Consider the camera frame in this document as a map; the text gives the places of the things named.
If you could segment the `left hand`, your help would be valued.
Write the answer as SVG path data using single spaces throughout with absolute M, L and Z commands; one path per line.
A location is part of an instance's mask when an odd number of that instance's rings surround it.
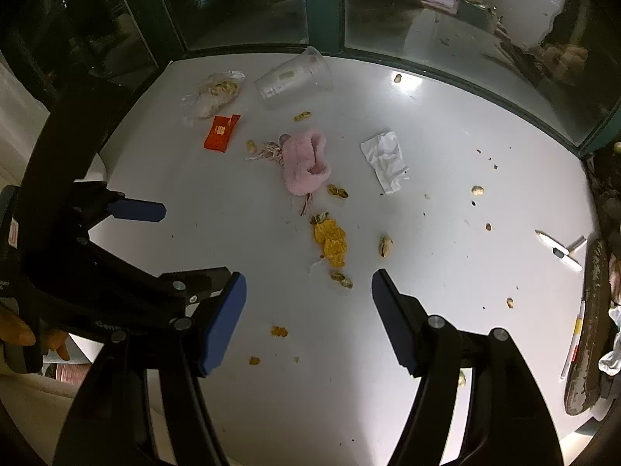
M 4 305 L 1 305 L 0 311 L 0 338 L 6 344 L 20 347 L 33 346 L 36 343 L 36 336 L 31 328 Z M 71 356 L 65 345 L 67 339 L 67 332 L 52 329 L 46 334 L 45 343 L 47 348 L 56 352 L 63 361 L 69 361 Z

